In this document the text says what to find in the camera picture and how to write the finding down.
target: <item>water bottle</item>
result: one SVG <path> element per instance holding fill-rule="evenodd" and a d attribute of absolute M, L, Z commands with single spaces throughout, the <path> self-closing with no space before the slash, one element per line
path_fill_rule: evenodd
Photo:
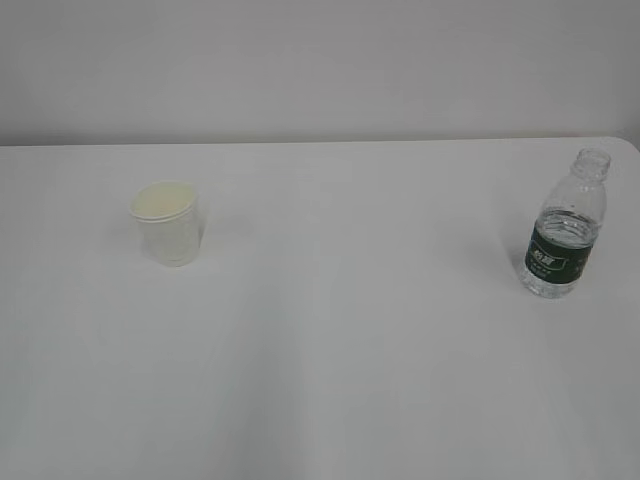
<path fill-rule="evenodd" d="M 560 298 L 574 289 L 602 226 L 610 163 L 601 150 L 581 150 L 544 202 L 519 272 L 533 293 Z"/>

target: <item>white table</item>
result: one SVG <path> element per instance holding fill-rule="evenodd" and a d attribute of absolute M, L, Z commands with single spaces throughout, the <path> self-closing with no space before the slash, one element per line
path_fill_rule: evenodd
<path fill-rule="evenodd" d="M 518 283 L 578 150 L 576 291 Z M 195 263 L 130 199 L 193 181 Z M 0 149 L 0 478 L 640 478 L 640 154 L 613 138 Z"/>

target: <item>bottle label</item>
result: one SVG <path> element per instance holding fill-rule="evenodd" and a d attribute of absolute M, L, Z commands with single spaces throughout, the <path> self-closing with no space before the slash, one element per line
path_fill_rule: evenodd
<path fill-rule="evenodd" d="M 582 275 L 591 248 L 561 247 L 546 240 L 534 228 L 524 262 L 531 273 L 545 282 L 571 283 Z"/>

